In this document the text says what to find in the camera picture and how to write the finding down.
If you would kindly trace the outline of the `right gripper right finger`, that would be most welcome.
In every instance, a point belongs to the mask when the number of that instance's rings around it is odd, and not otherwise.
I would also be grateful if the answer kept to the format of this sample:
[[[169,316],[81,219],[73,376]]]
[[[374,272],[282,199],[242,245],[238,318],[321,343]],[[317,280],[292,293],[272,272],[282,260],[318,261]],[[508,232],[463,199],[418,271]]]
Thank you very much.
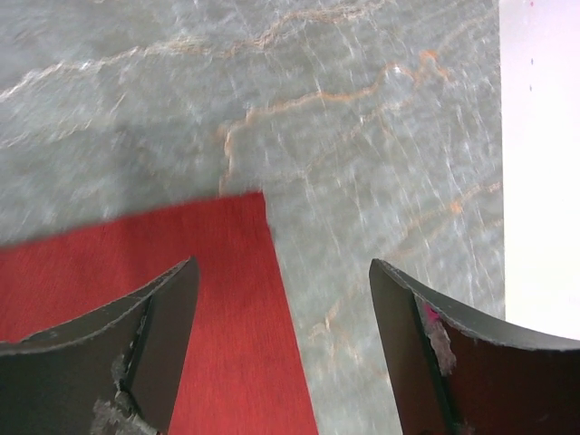
[[[578,433],[577,340],[483,313],[381,259],[369,278],[403,433]]]

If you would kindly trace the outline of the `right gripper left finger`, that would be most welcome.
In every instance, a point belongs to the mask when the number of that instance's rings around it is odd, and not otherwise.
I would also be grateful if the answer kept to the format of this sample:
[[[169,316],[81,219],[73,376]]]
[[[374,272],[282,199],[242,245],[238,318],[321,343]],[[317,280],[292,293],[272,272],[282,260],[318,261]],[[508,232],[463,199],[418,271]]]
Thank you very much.
[[[190,258],[87,314],[3,342],[2,433],[168,433],[197,300]]]

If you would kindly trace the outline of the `red cloth napkin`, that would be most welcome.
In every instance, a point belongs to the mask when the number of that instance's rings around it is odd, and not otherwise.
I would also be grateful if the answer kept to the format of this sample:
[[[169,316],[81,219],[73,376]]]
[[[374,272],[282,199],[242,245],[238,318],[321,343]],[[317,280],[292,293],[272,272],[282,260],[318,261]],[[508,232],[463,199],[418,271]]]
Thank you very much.
[[[189,202],[5,247],[1,337],[109,303],[187,258],[198,307],[173,434],[317,431],[261,193]]]

